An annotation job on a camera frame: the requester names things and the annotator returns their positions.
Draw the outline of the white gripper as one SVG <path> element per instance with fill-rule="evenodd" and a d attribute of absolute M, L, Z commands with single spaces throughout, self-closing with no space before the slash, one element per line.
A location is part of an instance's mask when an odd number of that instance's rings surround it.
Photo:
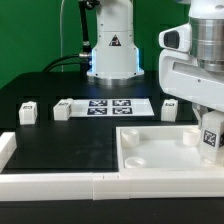
<path fill-rule="evenodd" d="M 202 106 L 224 112 L 224 73 L 198 67 L 197 60 L 186 53 L 167 49 L 160 53 L 159 83 L 165 93 L 193 103 L 198 128 Z"/>

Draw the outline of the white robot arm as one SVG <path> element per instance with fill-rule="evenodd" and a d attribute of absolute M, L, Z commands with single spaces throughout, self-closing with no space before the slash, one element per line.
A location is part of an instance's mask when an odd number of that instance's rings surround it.
<path fill-rule="evenodd" d="M 190 101 L 197 117 L 208 109 L 224 116 L 224 0 L 179 0 L 190 6 L 189 22 L 159 34 L 159 84 Z M 106 85 L 126 84 L 144 74 L 134 44 L 132 0 L 79 0 L 80 13 L 94 9 L 97 44 L 83 36 L 91 68 L 87 77 Z"/>

